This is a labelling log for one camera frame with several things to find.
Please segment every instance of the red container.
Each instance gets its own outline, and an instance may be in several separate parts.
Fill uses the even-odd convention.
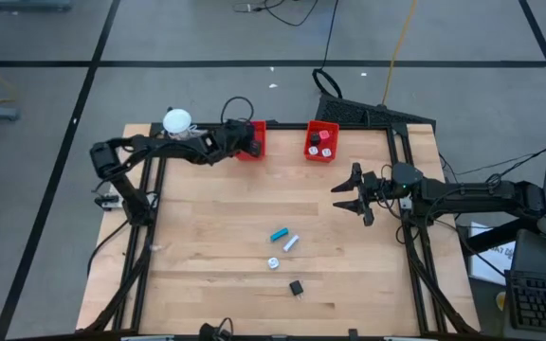
[[[261,156],[253,157],[246,152],[237,154],[240,161],[258,161],[264,159],[264,147],[266,146],[266,121],[252,121],[254,126],[254,139],[261,142]]]
[[[319,161],[319,162],[331,162],[332,160],[337,157],[337,143],[338,143],[338,131],[340,130],[340,126],[336,123],[330,123],[330,122],[322,122],[322,121],[315,121],[311,120],[309,121],[309,125],[307,126],[307,134],[304,139],[304,157],[307,158],[307,160],[313,160],[313,161]],[[328,131],[330,133],[330,137],[326,138],[325,140],[322,140],[318,147],[318,154],[317,155],[311,155],[309,153],[309,147],[311,147],[311,143],[309,141],[309,136],[312,133],[319,133],[320,131]],[[324,149],[330,149],[332,151],[332,155],[330,157],[325,157],[321,154],[321,151]]]

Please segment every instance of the wooden table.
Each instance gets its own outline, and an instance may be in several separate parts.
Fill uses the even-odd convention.
[[[124,135],[147,135],[149,129],[127,125]],[[410,125],[409,141],[416,167],[443,179],[431,127]],[[262,162],[227,159],[209,167],[168,160],[141,333],[197,334],[203,323],[218,325],[225,316],[236,334],[347,335],[350,328],[360,335],[419,333],[406,250],[394,237],[399,222],[372,205],[375,222],[365,227],[360,217],[332,207],[355,198],[355,192],[330,193],[348,178],[353,162],[376,174],[390,163],[385,133],[341,131],[330,164],[305,160],[303,143],[304,131],[267,131]],[[129,174],[135,186],[140,173],[136,167]],[[123,220],[120,210],[104,213],[99,241]],[[268,240],[282,227],[300,236],[289,253],[282,251],[286,239]],[[478,329],[457,234],[437,224],[429,235],[442,291]],[[117,290],[128,237],[126,229],[96,256],[78,328],[92,322]],[[267,266],[271,257],[281,262],[275,271]],[[296,279],[302,300],[288,288]],[[128,297],[125,326],[134,298]]]

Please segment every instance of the floor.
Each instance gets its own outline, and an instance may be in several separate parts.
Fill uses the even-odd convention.
[[[75,0],[67,13],[0,13],[0,74],[16,86],[22,113],[0,121],[0,314],[29,234],[36,240],[43,230],[7,338],[74,330],[101,217],[90,193],[91,144],[120,135],[126,123],[159,121],[168,106],[215,121],[236,95],[253,101],[256,118],[314,117],[319,92],[310,74],[334,1],[320,0],[301,27],[265,12],[235,13],[232,3]],[[298,21],[311,4],[277,10]],[[409,8],[410,0],[340,1],[328,56],[335,67],[326,70],[346,99],[380,102]],[[421,0],[399,55],[412,63],[394,70],[387,105],[436,119],[440,151],[455,171],[535,152],[546,146],[545,47],[544,0]],[[541,185],[545,158],[507,178]],[[490,171],[461,179],[481,181]],[[476,300],[489,303],[476,287]]]

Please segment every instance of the black metal frame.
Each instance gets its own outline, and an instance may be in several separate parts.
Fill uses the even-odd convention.
[[[218,123],[203,123],[198,124],[201,128],[214,128],[219,126]],[[402,148],[403,148],[403,154],[406,158],[406,162],[413,165],[413,157],[411,154],[411,147],[410,147],[410,139],[408,136],[408,128],[405,123],[393,123],[393,124],[374,124],[374,125],[364,125],[364,124],[340,124],[340,128],[342,130],[377,130],[377,131],[384,131],[387,135],[387,142],[389,144],[389,151],[390,151],[390,157],[391,157],[391,163],[394,165],[395,163],[399,162],[398,156],[397,156],[397,147],[395,144],[395,134],[398,134],[401,136],[402,141]],[[276,121],[267,121],[267,130],[305,130],[307,129],[306,123],[278,123]],[[150,135],[155,135],[163,130],[163,125],[161,123],[153,123],[151,125]],[[147,159],[144,164],[144,168],[142,171],[142,176],[140,179],[140,189],[143,191],[147,190],[147,187],[149,186],[149,177],[151,174],[151,167],[153,164],[153,160]],[[165,159],[159,159],[159,166],[157,170],[157,174],[155,177],[155,193],[157,196],[160,196],[162,185],[163,185],[163,176],[165,172],[165,165],[166,160]],[[156,226],[156,216],[158,213],[158,205],[155,207],[155,219],[151,224],[148,224],[146,226],[147,229],[147,236],[146,238],[152,238],[155,234],[155,226]],[[130,239],[128,241],[127,246],[127,252],[126,252],[126,258],[123,265],[123,274],[121,276],[121,280],[124,281],[128,278],[128,275],[130,273],[130,270],[132,269],[132,266],[135,262],[134,258],[136,256],[137,251],[137,243],[138,243],[138,232],[139,232],[140,226],[132,226],[132,230],[130,233]],[[407,256],[410,256],[410,249],[414,247],[413,242],[411,241],[411,234],[410,234],[411,227],[403,224],[403,230],[404,230],[404,238],[407,241],[406,242],[406,250],[407,250]],[[423,248],[423,258],[425,260],[425,265],[428,269],[428,272],[431,274],[431,276],[434,278],[436,284],[437,284],[437,278],[435,274],[435,266],[433,261],[433,256],[430,248],[430,242],[428,238],[428,231],[426,228],[421,228],[420,231],[421,235],[421,243]],[[146,289],[146,281],[149,273],[149,261],[147,260],[146,266],[144,267],[142,273],[140,274],[140,277],[138,279],[138,286],[136,288],[136,300],[135,300],[135,306],[132,311],[132,322],[131,322],[131,330],[138,331],[140,326],[140,318],[142,316],[142,306],[144,303],[144,296],[145,296],[145,289]],[[425,301],[423,299],[423,291],[421,288],[420,279],[417,276],[416,272],[410,268],[410,281],[412,286],[412,293],[414,297],[414,304],[415,304],[415,310],[416,310],[416,316],[418,320],[418,328],[421,335],[426,334],[429,332],[428,329],[428,321],[427,321],[427,313],[425,310]],[[433,302],[433,309],[435,312],[435,319],[436,319],[436,325],[437,325],[437,331],[438,332],[447,332],[446,329],[446,319],[444,318],[444,314],[442,313],[441,308],[437,304],[435,300]],[[123,320],[125,310],[125,298],[123,302],[119,305],[118,310],[115,313],[114,321],[113,321],[113,330],[118,331],[121,329],[121,324]],[[176,335],[174,339],[180,339],[187,337],[187,339],[193,339],[196,336],[191,335]],[[256,336],[251,335],[249,336],[251,340],[254,340],[256,338],[259,339],[266,339],[270,340],[271,336]],[[313,339],[311,336],[304,336],[304,337],[295,337],[293,336],[292,339]],[[342,339],[346,340],[346,337],[325,337],[325,339]],[[378,337],[360,337],[360,340],[366,340],[366,339],[380,339]]]

